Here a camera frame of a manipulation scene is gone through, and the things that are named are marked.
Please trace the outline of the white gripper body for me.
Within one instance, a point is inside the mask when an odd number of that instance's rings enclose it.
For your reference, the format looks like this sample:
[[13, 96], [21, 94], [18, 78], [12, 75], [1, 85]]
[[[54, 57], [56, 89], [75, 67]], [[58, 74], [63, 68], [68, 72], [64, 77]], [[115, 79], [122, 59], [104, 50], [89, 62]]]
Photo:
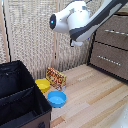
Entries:
[[70, 46], [74, 47], [74, 46], [82, 46], [83, 42], [76, 42], [74, 40], [70, 40]]

